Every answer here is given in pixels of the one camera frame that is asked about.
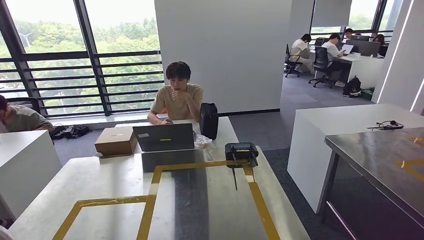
man's hand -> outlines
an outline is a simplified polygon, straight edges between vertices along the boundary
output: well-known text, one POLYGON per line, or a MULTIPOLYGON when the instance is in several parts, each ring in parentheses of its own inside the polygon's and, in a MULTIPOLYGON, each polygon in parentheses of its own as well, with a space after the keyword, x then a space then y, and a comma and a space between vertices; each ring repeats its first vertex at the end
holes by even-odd
POLYGON ((172 124, 174 124, 174 123, 169 118, 165 118, 165 120, 163 120, 162 123, 161 123, 161 125, 172 125, 172 124))
POLYGON ((172 92, 172 100, 183 99, 187 100, 187 98, 191 98, 190 94, 185 91, 173 91, 172 92))

white wall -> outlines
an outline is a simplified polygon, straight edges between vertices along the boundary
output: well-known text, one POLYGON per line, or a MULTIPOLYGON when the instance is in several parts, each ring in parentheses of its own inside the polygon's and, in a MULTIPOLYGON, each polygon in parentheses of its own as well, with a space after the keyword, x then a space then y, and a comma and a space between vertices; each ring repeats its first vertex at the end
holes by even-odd
MULTIPOLYGON (((374 102, 411 109, 424 79, 424 47, 422 47, 424 15, 422 9, 424 9, 422 0, 403 1, 380 74, 381 79, 373 95, 374 102)), ((420 109, 416 108, 414 112, 421 114, 424 102, 421 100, 422 98, 419 99, 417 107, 420 106, 420 109)))
POLYGON ((155 0, 164 68, 184 61, 220 113, 279 109, 292 0, 155 0))
POLYGON ((314 0, 294 0, 291 3, 290 14, 290 35, 288 47, 300 39, 304 34, 309 33, 311 27, 311 16, 314 10, 314 0))

beige t-shirt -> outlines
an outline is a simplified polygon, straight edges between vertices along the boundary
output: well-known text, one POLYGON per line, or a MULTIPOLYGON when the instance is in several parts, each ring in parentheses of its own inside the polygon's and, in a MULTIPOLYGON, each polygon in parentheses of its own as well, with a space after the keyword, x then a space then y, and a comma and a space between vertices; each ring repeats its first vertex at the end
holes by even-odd
MULTIPOLYGON (((172 99, 172 88, 169 85, 163 86, 157 92, 156 99, 151 106, 151 110, 155 113, 163 113, 166 109, 168 118, 171 120, 184 120, 192 119, 189 106, 186 101, 177 98, 175 101, 172 99)), ((200 108, 203 100, 203 89, 196 84, 187 84, 187 93, 193 98, 194 102, 200 108)))

tree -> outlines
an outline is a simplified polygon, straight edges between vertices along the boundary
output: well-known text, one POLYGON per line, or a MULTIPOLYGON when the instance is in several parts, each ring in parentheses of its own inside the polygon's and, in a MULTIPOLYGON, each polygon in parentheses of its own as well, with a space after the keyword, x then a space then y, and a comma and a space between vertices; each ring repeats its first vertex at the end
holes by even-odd
MULTIPOLYGON (((28 36, 29 45, 26 40, 21 36, 21 41, 27 53, 47 53, 47 52, 68 52, 68 51, 85 51, 85 44, 82 37, 81 30, 70 24, 58 22, 25 22, 15 21, 16 29, 22 35, 28 36)), ((157 30, 156 20, 154 18, 144 19, 142 22, 124 22, 118 26, 109 28, 93 28, 94 40, 96 43, 97 51, 99 53, 118 53, 118 52, 133 52, 133 51, 151 51, 159 50, 159 36, 157 30)), ((3 41, 0 40, 0 57, 8 56, 7 47, 3 41)), ((101 58, 101 64, 116 64, 116 63, 136 63, 147 61, 160 61, 160 55, 148 56, 125 56, 125 57, 110 57, 101 58)), ((0 69, 15 68, 13 63, 0 65, 0 69)), ((59 66, 86 66, 90 65, 88 59, 69 59, 69 60, 51 60, 51 61, 34 61, 29 62, 30 68, 46 68, 46 67, 59 67, 59 66)), ((138 66, 125 66, 125 67, 104 67, 102 71, 104 74, 120 74, 120 73, 142 73, 162 71, 162 65, 138 65, 138 66)), ((92 76, 92 68, 88 69, 70 69, 70 70, 56 70, 56 71, 33 71, 34 78, 52 78, 52 77, 68 77, 68 76, 92 76)), ((3 73, 1 79, 19 79, 15 72, 3 73)), ((106 77, 105 81, 111 83, 128 83, 128 82, 147 82, 163 80, 162 74, 149 74, 137 76, 121 76, 121 77, 106 77)), ((22 88, 22 83, 4 83, 8 89, 22 88)), ((71 80, 46 80, 36 81, 39 88, 47 87, 64 87, 64 86, 92 86, 90 88, 77 88, 66 90, 42 90, 40 94, 42 97, 51 96, 81 96, 78 98, 68 99, 53 99, 46 100, 46 106, 61 106, 61 105, 78 105, 87 103, 100 103, 99 97, 83 97, 88 94, 98 94, 96 80, 94 78, 87 79, 71 79, 71 80)), ((108 87, 109 93, 117 92, 133 92, 142 90, 157 90, 163 83, 154 84, 136 84, 129 86, 113 86, 108 87)), ((147 100, 153 99, 156 93, 144 94, 128 94, 110 96, 111 102, 119 102, 126 100, 147 100)), ((151 102, 137 102, 130 104, 115 104, 112 105, 113 110, 123 109, 136 109, 148 108, 151 102)), ((82 113, 82 112, 96 112, 103 111, 100 106, 83 106, 72 108, 53 108, 48 109, 49 115, 65 114, 65 113, 82 113)))

black backpack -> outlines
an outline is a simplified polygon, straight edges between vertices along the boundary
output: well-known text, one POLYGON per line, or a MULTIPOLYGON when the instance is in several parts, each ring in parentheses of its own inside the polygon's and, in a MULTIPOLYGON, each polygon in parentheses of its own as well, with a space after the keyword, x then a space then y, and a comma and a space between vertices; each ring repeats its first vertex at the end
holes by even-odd
POLYGON ((218 109, 215 103, 202 103, 199 119, 200 133, 212 140, 218 134, 218 109))
POLYGON ((343 96, 356 98, 361 96, 361 81, 355 76, 343 87, 343 96))

